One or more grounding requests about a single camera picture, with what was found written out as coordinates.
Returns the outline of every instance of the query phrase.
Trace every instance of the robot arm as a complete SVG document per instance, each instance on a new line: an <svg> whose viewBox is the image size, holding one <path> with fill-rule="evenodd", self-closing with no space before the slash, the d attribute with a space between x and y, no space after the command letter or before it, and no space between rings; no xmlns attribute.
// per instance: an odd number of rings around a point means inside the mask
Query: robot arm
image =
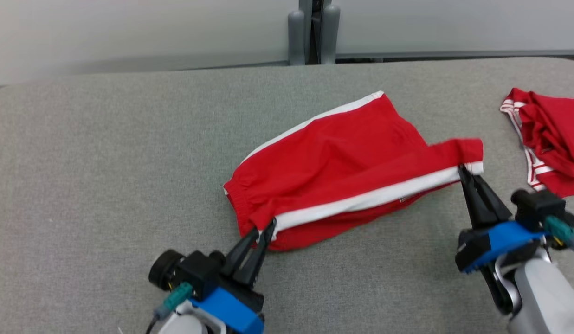
<svg viewBox="0 0 574 334"><path fill-rule="evenodd" d="M159 256L149 281L171 291L155 309L155 322L170 315L160 333L261 334L264 296L252 289L275 227L273 220L261 233L252 229L227 256L219 251L209 256L200 251L184 256L174 250Z"/></svg>
<svg viewBox="0 0 574 334"><path fill-rule="evenodd" d="M480 271L512 334L574 333L574 290L548 246L574 249L574 216L550 192L512 195L516 220L488 184L460 168L473 228L459 236L458 269Z"/></svg>

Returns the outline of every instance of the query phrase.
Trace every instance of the cable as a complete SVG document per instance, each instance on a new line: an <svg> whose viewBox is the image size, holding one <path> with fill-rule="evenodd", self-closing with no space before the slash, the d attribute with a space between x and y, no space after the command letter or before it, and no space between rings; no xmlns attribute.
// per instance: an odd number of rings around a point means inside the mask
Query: cable
<svg viewBox="0 0 574 334"><path fill-rule="evenodd" d="M157 321L166 319L181 303L192 295L192 286L182 282L172 293L165 298L164 302L154 310L153 319L147 328L147 334L153 330Z"/></svg>
<svg viewBox="0 0 574 334"><path fill-rule="evenodd" d="M148 324L147 331L145 334L151 333L151 330L153 330L153 327L155 327L155 324L157 323L157 321L159 321L159 317L157 315L154 315L153 319L151 320L151 323Z"/></svg>
<svg viewBox="0 0 574 334"><path fill-rule="evenodd" d="M547 216L544 222L545 230L558 242L565 243L574 250L574 228L555 216Z"/></svg>

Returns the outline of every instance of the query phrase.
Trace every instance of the white wall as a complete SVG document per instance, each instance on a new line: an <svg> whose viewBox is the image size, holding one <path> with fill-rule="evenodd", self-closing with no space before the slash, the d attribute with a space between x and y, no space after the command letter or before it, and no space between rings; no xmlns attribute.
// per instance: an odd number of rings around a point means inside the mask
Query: white wall
<svg viewBox="0 0 574 334"><path fill-rule="evenodd" d="M383 53L574 50L574 0L332 3L341 9L336 50L341 58Z"/></svg>
<svg viewBox="0 0 574 334"><path fill-rule="evenodd" d="M297 0L0 0L0 84L287 59Z"/></svg>

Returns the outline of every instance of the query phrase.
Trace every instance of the gray fabric surface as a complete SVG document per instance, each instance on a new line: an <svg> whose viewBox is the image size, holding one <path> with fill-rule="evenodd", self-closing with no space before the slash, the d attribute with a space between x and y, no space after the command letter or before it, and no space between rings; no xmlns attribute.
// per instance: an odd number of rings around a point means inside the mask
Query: gray fabric surface
<svg viewBox="0 0 574 334"><path fill-rule="evenodd" d="M0 89L0 333L143 332L165 249L239 238L222 184L257 145L383 90L427 142L480 137L508 205L526 160L498 111L514 86L574 97L545 58L237 68L56 78ZM574 211L574 197L568 199ZM469 226L450 186L307 249L258 280L268 333L499 333L480 275L454 264ZM574 286L574 253L554 254Z"/></svg>

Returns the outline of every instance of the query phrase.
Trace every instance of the red shorts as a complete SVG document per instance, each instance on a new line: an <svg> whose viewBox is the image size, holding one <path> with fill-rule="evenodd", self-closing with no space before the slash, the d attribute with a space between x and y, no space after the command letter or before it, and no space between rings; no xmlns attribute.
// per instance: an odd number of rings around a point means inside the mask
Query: red shorts
<svg viewBox="0 0 574 334"><path fill-rule="evenodd" d="M513 88L501 103L528 163L528 184L561 196L574 195L574 99Z"/></svg>
<svg viewBox="0 0 574 334"><path fill-rule="evenodd" d="M224 188L242 235L276 218L272 250L318 243L483 171L480 139L428 146L382 91L256 148Z"/></svg>

